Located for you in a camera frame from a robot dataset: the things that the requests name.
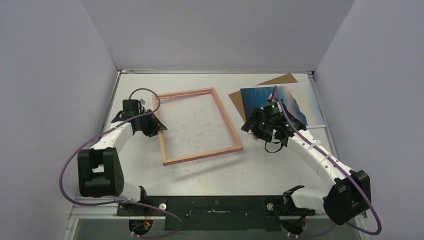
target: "black wire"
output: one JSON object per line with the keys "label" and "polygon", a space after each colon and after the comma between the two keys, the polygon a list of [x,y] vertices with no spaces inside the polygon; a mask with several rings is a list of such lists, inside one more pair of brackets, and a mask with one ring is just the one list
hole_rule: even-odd
{"label": "black wire", "polygon": [[143,106],[141,101],[138,101],[138,109],[140,110],[140,114],[145,113],[145,107]]}
{"label": "black wire", "polygon": [[304,218],[306,218],[306,216],[310,213],[312,213],[314,210],[310,209],[309,211],[306,211],[303,213],[303,215],[293,224],[294,226],[296,226],[296,224],[298,224],[300,221],[302,221]]}
{"label": "black wire", "polygon": [[275,153],[277,153],[277,152],[279,152],[281,149],[283,149],[283,147],[284,147],[284,145],[283,145],[283,143],[282,142],[271,142],[271,143],[273,143],[273,144],[280,144],[280,146],[279,146],[279,149],[277,150],[277,151],[268,151],[268,149],[267,149],[267,141],[265,142],[265,151],[267,152],[267,153],[270,153],[270,154],[275,154]]}

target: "wooden frame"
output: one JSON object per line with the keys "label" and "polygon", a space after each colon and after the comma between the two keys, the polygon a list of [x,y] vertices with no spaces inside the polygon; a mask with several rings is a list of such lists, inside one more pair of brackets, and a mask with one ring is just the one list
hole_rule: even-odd
{"label": "wooden frame", "polygon": [[[158,94],[158,96],[161,100],[163,100],[163,99],[178,98],[178,97],[198,96],[198,95],[204,95],[204,94],[211,94],[212,95],[213,100],[215,101],[216,106],[218,107],[219,112],[221,113],[221,116],[224,119],[225,125],[227,126],[228,131],[231,134],[231,137],[232,137],[232,140],[235,143],[235,146],[222,148],[222,149],[218,149],[218,150],[196,153],[196,154],[187,155],[187,156],[168,158],[167,157],[167,151],[166,151],[166,148],[165,148],[164,134],[161,131],[159,131],[157,133],[157,136],[159,137],[160,152],[162,153],[162,160],[163,160],[164,166],[171,165],[171,164],[184,163],[184,162],[197,160],[197,159],[209,158],[209,157],[223,155],[223,154],[234,153],[234,152],[238,152],[238,151],[243,150],[242,142],[240,141],[240,138],[237,135],[236,130],[234,129],[234,126],[231,123],[231,120],[228,117],[227,112],[225,111],[224,106],[223,106],[222,102],[220,101],[220,98],[218,97],[218,94],[213,87],[212,88],[189,90],[189,91],[178,91],[178,92],[163,93],[163,94]],[[153,100],[153,106],[154,106],[154,108],[156,108],[158,106],[157,98],[156,98],[155,95],[153,95],[151,98]],[[159,113],[158,112],[159,111],[156,111],[154,114],[159,119]]]}

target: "cardboard sheet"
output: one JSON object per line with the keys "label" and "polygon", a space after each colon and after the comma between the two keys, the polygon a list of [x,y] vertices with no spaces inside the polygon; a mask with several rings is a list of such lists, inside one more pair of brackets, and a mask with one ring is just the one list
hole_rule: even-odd
{"label": "cardboard sheet", "polygon": [[[273,85],[273,84],[292,84],[298,81],[291,74],[276,77],[274,79],[259,83],[257,85]],[[232,103],[235,105],[241,118],[246,122],[245,109],[243,108],[242,93],[240,91],[233,92],[228,95]]]}

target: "white panel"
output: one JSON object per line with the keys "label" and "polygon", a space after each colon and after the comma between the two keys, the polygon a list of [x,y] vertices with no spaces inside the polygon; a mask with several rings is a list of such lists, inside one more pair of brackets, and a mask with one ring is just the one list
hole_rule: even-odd
{"label": "white panel", "polygon": [[[1,1],[2,240],[64,237],[71,204],[59,191],[59,172],[100,131],[116,74],[79,0]],[[64,178],[72,197],[75,163]]]}
{"label": "white panel", "polygon": [[324,197],[329,194],[328,191],[321,191],[303,187],[293,192],[291,198],[294,205],[300,209],[313,209],[326,212],[324,209]]}
{"label": "white panel", "polygon": [[96,150],[116,148],[116,152],[119,153],[127,140],[133,136],[133,127],[131,126],[131,122],[127,122],[124,125],[116,128],[116,126],[119,124],[121,124],[121,121],[110,123],[109,129],[113,128],[115,130],[103,136],[91,148]]}
{"label": "white panel", "polygon": [[377,240],[424,239],[423,10],[356,0],[315,72],[340,160],[370,176]]}
{"label": "white panel", "polygon": [[119,69],[315,70],[354,0],[82,0]]}

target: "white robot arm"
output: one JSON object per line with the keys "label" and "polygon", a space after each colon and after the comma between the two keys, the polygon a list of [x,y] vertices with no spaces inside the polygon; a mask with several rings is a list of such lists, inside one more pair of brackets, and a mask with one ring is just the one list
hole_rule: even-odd
{"label": "white robot arm", "polygon": [[261,108],[255,107],[241,130],[253,133],[255,137],[267,143],[280,141],[297,153],[322,179],[327,190],[316,190],[304,186],[295,186],[284,193],[284,208],[298,211],[310,209],[325,212],[338,225],[343,225],[353,217],[368,209],[368,205],[358,190],[347,179],[346,173],[361,187],[368,199],[371,199],[370,178],[364,171],[355,172],[341,163],[316,140],[309,130],[288,111],[288,120],[281,113],[281,106],[275,101],[268,101]]}
{"label": "white robot arm", "polygon": [[78,153],[79,192],[83,197],[109,197],[139,202],[145,196],[143,187],[125,181],[118,153],[135,132],[142,131],[146,136],[152,137],[167,128],[154,114],[136,118],[117,127],[131,117],[150,111],[145,111],[141,101],[133,99],[123,100],[122,108],[110,124],[110,129],[114,131],[102,137],[90,149]]}

